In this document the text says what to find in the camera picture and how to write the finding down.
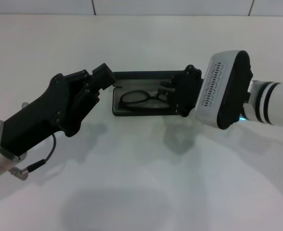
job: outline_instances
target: white table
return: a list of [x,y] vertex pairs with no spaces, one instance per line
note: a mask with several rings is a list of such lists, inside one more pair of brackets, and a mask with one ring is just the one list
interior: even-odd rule
[[[0,119],[57,73],[102,63],[205,73],[212,54],[240,49],[254,79],[283,82],[279,17],[0,15]],[[100,99],[76,136],[57,134],[54,155],[27,181],[0,177],[0,231],[283,231],[283,128],[115,117],[112,89]]]

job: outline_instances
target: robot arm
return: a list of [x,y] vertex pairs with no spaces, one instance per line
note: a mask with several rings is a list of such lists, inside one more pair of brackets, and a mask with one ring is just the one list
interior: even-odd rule
[[252,81],[251,97],[243,105],[242,116],[248,120],[283,126],[283,83]]
[[240,117],[283,126],[283,83],[251,81],[250,67],[245,51],[213,55],[195,107],[196,119],[219,129]]
[[[81,121],[99,101],[99,90],[115,81],[113,72],[103,64],[90,75],[86,70],[63,76],[57,74],[38,99],[6,121],[0,121],[0,174],[10,170],[25,180],[27,171],[14,167],[25,153],[57,131],[74,136]],[[41,160],[32,170],[45,164]]]

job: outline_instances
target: black stripe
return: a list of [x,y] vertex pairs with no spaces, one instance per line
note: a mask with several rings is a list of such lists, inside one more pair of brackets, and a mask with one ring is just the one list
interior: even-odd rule
[[94,2],[93,2],[93,0],[91,0],[91,3],[92,3],[92,8],[93,8],[93,14],[94,14],[94,15],[97,15],[97,13],[95,12],[95,8],[94,8]]
[[242,117],[243,117],[244,119],[249,120],[249,119],[246,117],[246,114],[245,114],[245,111],[244,111],[244,107],[242,108],[241,115],[242,115]]
[[272,94],[272,91],[274,90],[274,88],[279,85],[280,83],[274,83],[268,90],[267,92],[267,95],[266,95],[266,98],[265,98],[265,102],[264,102],[264,105],[263,105],[263,115],[265,116],[265,120],[268,124],[271,124],[272,123],[270,122],[269,120],[269,115],[268,115],[268,106],[269,106],[269,100],[270,100],[270,97],[271,97],[271,94]]
[[260,88],[258,94],[257,94],[257,97],[256,97],[256,105],[255,105],[255,115],[256,115],[256,118],[257,120],[260,122],[260,123],[264,123],[260,117],[260,111],[259,111],[259,107],[260,107],[260,100],[261,100],[261,97],[262,97],[262,94],[264,92],[264,90],[266,89],[266,87],[270,84],[270,83],[273,83],[273,82],[266,82],[262,85],[262,87]]

